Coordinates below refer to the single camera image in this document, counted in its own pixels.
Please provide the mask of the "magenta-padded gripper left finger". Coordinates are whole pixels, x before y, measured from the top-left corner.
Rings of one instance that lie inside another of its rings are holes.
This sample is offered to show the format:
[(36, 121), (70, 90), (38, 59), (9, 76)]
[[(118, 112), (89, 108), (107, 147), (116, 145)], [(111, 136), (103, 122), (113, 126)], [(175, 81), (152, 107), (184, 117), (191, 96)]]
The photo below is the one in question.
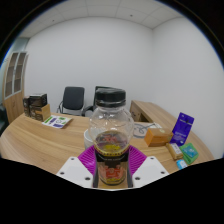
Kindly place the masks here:
[(93, 146), (78, 157), (70, 157), (57, 172), (57, 176), (84, 188), (92, 188), (97, 162)]

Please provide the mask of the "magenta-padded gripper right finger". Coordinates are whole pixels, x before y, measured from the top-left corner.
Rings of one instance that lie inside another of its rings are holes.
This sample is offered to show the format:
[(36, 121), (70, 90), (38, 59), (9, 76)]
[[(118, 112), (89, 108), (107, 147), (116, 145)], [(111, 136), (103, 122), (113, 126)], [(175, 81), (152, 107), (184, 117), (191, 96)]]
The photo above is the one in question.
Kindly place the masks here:
[(168, 175), (155, 156), (147, 157), (134, 146), (129, 147), (127, 183), (129, 188), (140, 188)]

